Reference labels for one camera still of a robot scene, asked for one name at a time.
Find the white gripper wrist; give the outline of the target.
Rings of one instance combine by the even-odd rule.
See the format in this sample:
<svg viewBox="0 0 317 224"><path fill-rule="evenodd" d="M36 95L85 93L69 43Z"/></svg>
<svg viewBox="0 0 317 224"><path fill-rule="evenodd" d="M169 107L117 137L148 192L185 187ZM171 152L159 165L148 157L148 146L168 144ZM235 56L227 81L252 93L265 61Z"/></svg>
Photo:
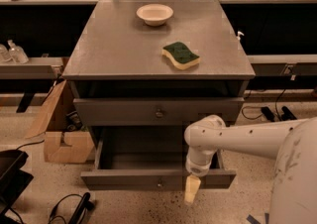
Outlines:
<svg viewBox="0 0 317 224"><path fill-rule="evenodd" d="M194 202L201 184L199 177L208 173L212 158L217 152L215 137L225 127L225 122L219 116L211 115L185 129L184 140L188 145L185 167L191 173L185 183L184 202L187 205Z"/></svg>

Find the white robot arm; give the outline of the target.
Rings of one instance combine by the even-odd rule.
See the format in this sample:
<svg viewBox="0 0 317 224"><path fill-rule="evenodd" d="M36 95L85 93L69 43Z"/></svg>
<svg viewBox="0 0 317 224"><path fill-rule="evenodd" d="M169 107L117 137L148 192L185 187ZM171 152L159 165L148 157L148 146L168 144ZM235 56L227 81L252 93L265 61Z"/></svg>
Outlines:
<svg viewBox="0 0 317 224"><path fill-rule="evenodd" d="M211 115L189 125L186 169L207 174L219 150L274 159L268 224L317 224L317 118L227 127Z"/></svg>

